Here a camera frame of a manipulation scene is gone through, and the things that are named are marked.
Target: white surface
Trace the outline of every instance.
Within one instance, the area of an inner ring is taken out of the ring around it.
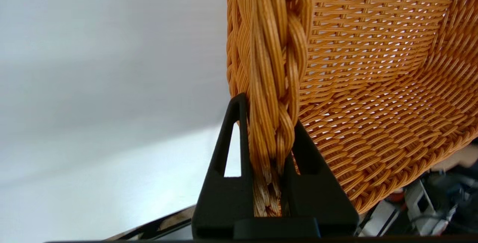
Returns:
[[[0,242],[103,239],[194,204],[226,27],[226,0],[2,0]]]

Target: braided handle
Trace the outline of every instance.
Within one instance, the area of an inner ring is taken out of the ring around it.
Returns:
[[[249,150],[256,216],[280,214],[278,179],[294,143],[313,8],[314,0],[252,0]]]

